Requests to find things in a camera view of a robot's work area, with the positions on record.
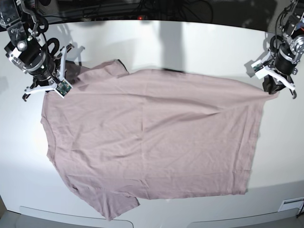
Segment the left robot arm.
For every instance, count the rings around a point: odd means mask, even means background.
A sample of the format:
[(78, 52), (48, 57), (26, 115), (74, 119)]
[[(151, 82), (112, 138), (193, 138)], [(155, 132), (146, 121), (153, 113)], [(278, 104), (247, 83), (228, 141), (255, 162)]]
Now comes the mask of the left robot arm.
[(269, 55), (261, 61), (257, 74), (264, 78), (263, 89), (270, 95), (287, 88), (296, 99), (292, 75), (304, 54), (304, 2), (292, 0), (275, 23), (275, 35), (270, 40)]

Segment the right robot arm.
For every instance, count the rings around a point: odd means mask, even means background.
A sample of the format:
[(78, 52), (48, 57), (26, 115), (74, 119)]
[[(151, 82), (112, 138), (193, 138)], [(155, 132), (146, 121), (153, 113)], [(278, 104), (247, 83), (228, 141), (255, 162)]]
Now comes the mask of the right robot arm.
[(24, 0), (0, 2), (0, 25), (10, 38), (4, 48), (6, 57), (24, 74), (33, 77), (22, 99), (27, 101), (31, 94), (49, 91), (65, 97), (73, 87), (66, 78), (66, 58), (74, 45), (61, 47), (57, 38), (46, 39), (47, 19)]

